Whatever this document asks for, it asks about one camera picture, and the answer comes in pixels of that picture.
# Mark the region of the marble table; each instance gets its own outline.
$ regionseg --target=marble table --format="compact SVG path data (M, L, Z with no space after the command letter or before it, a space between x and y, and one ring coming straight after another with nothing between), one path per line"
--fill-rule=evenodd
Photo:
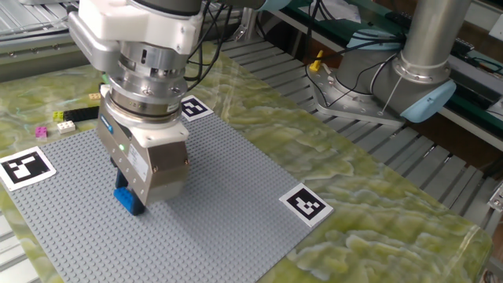
M208 62L215 50L206 45ZM194 65L187 69L195 75ZM65 138L53 111L95 106L90 66L0 84L0 156ZM475 282L492 251L478 226L454 214L225 54L191 94L335 208L259 282ZM96 121L77 123L78 131ZM62 282L5 191L0 209L43 282Z

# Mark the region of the metal grate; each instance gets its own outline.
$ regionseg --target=metal grate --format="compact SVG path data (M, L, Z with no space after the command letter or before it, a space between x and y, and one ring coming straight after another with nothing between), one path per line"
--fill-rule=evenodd
M303 63L263 39L226 42L222 50L279 93L372 154L414 185L493 235L501 214L486 203L496 182L409 127L323 114Z

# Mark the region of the metal bracket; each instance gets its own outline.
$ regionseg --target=metal bracket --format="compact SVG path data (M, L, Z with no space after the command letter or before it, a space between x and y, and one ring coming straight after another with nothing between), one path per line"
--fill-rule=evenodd
M93 67L103 72L115 72L119 69L119 42L94 36L77 12L68 15L68 25L70 36Z
M487 204L498 212L503 211L503 182L497 185L496 191Z
M390 126L402 126L405 119L398 114L392 112L391 109L383 112L382 104L373 95L358 94L355 92L345 93L340 92L334 87L338 81L332 77L327 71L321 68L318 73L308 71L309 77L320 88L311 86L314 92L314 100L316 101L316 109L324 114L338 117L359 119L361 121L381 123Z
M241 25L234 32L234 41L249 40L252 38L255 32L255 22L257 20L257 11L251 8L243 9L243 18L241 20Z

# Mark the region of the lego brick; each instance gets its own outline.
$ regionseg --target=lego brick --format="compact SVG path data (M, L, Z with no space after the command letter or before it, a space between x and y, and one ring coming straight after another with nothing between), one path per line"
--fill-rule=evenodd
M35 137L36 138L47 138L47 128L46 127L37 127L35 129Z
M64 112L65 121L73 121L73 123L97 119L97 114L100 111L99 106L68 110Z
M253 282L312 231L299 182L215 114L187 122L185 192L132 216L95 130L42 147L58 173L8 192L66 282Z
M63 122L64 121L64 113L62 111L56 111L53 113L53 121L54 122Z
M116 197L131 215L136 216L145 212L145 205L143 205L141 200L128 189L117 188L113 191L113 196Z
M90 100L100 100L101 94L89 94L89 99Z
M75 130L75 124L72 121L59 123L57 125L57 130L60 131L60 134L73 132Z

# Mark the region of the yellow lego brick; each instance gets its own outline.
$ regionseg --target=yellow lego brick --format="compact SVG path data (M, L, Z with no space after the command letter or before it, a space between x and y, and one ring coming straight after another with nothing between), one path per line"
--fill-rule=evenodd
M316 58L321 58L322 56L323 56L323 50L320 50ZM321 67L321 60L316 60L313 64L311 64L309 69L313 72L317 72L320 69L320 67Z
M64 115L62 111L56 111L53 113L54 122L62 122L64 120Z
M89 99L90 100L100 100L101 94L89 94Z

